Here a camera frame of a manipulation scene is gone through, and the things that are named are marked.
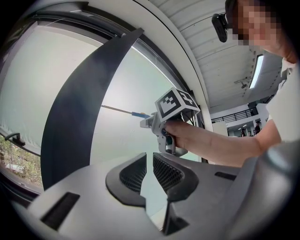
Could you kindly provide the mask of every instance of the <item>cable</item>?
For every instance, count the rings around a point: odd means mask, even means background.
[[[189,121],[193,124],[193,126],[195,126],[194,122],[184,112],[182,112],[182,114],[184,114],[189,119]]]

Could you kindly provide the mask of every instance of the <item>white shirt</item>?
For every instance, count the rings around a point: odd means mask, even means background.
[[[300,139],[300,71],[298,64],[282,60],[281,76],[276,96],[267,104],[269,120],[273,119],[282,141]]]

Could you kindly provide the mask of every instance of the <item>black vent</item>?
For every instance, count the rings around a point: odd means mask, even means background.
[[[153,172],[165,192],[181,182],[183,173],[153,156]]]
[[[54,230],[58,230],[69,212],[74,207],[79,199],[78,194],[67,192],[65,193],[42,217],[41,221]]]
[[[127,188],[140,194],[146,173],[146,165],[132,164],[121,171],[120,180]]]
[[[228,179],[231,181],[234,181],[236,178],[236,175],[232,175],[232,174],[225,173],[225,172],[216,172],[215,176],[220,177],[220,178],[225,178],[225,179]]]

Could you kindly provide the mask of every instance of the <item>ceiling light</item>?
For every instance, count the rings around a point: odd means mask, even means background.
[[[253,75],[253,78],[252,78],[252,82],[250,84],[250,89],[255,87],[258,76],[259,76],[259,74],[261,72],[261,69],[262,69],[262,65],[263,65],[263,55],[258,55],[257,60],[256,60],[254,75]]]

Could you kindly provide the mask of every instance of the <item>window glass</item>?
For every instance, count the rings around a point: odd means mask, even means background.
[[[90,38],[69,34],[67,30],[37,26],[7,71],[0,98],[0,128],[8,134],[20,133],[26,142],[25,147],[32,145],[40,149],[49,111],[62,85],[75,68],[101,45],[91,43]],[[172,75],[159,68],[162,65],[156,61],[158,58],[147,58],[146,53],[135,47],[129,50],[109,85],[102,105],[151,115],[156,112],[155,101],[174,85],[178,87],[178,84],[173,84]],[[152,154],[158,152],[158,142],[150,129],[140,128],[141,120],[128,113],[101,107],[90,163],[99,164],[146,152],[147,175],[141,195],[147,199],[147,214],[161,224],[166,194],[152,170]],[[39,157],[10,142],[2,141],[1,144],[5,146],[3,165],[41,186]],[[192,153],[184,158],[198,161],[198,156]]]
[[[0,135],[0,163],[27,182],[43,187],[40,157],[29,153]]]

